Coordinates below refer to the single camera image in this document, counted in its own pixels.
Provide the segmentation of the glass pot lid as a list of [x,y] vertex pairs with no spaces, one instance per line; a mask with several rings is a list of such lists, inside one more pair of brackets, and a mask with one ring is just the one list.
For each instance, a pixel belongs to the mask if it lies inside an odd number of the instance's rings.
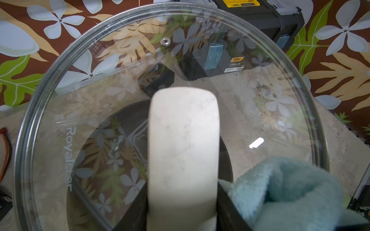
[[[76,158],[92,132],[133,103],[147,119],[147,230],[216,230],[219,180],[233,182],[270,157],[329,170],[314,100],[300,72],[262,31],[196,1],[121,7],[84,1],[27,8],[75,37],[29,102],[14,157],[14,207],[22,231],[70,231],[67,196]],[[249,36],[270,65],[187,81],[180,63],[204,41],[196,11]],[[138,79],[157,63],[174,84],[151,98]]]

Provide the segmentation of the light blue cloth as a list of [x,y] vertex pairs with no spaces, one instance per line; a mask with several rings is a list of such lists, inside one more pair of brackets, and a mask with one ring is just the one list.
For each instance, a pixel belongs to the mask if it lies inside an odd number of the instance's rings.
[[270,157],[234,183],[219,181],[254,231],[348,231],[369,221],[342,206],[344,189],[329,172],[287,157]]

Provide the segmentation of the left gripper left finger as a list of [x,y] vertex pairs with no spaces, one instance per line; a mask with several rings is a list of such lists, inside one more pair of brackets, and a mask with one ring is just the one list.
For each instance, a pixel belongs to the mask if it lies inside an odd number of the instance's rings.
[[147,187],[143,187],[113,231],[146,231]]

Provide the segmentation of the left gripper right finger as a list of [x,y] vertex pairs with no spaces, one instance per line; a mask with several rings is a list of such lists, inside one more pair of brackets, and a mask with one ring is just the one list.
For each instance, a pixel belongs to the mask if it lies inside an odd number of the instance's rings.
[[216,211],[217,231],[252,231],[220,183],[218,184]]

